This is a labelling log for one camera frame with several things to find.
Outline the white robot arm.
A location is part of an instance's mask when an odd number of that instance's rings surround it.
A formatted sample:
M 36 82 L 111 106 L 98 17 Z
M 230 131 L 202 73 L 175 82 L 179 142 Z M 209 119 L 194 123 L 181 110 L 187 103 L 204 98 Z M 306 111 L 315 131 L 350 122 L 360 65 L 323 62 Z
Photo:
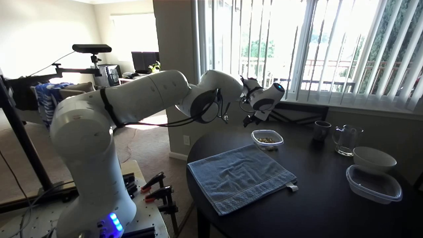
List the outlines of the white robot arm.
M 127 192 L 115 151 L 116 130 L 168 107 L 198 123 L 226 119 L 239 99 L 253 109 L 245 122 L 262 122 L 283 95 L 279 83 L 265 89 L 254 78 L 237 79 L 217 70 L 202 74 L 197 85 L 179 70 L 161 70 L 64 99 L 56 109 L 50 139 L 78 197 L 62 212 L 57 238 L 120 238 L 135 220 L 138 205 Z

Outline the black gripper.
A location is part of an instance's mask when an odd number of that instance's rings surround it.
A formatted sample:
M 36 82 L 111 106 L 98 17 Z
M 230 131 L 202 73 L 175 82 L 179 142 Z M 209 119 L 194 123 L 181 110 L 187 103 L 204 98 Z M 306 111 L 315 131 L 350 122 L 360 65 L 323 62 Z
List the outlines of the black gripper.
M 243 119 L 245 127 L 265 122 L 284 95 L 284 87 L 280 83 L 263 89 L 255 78 L 242 78 L 242 85 L 241 99 L 253 109 L 253 113 Z

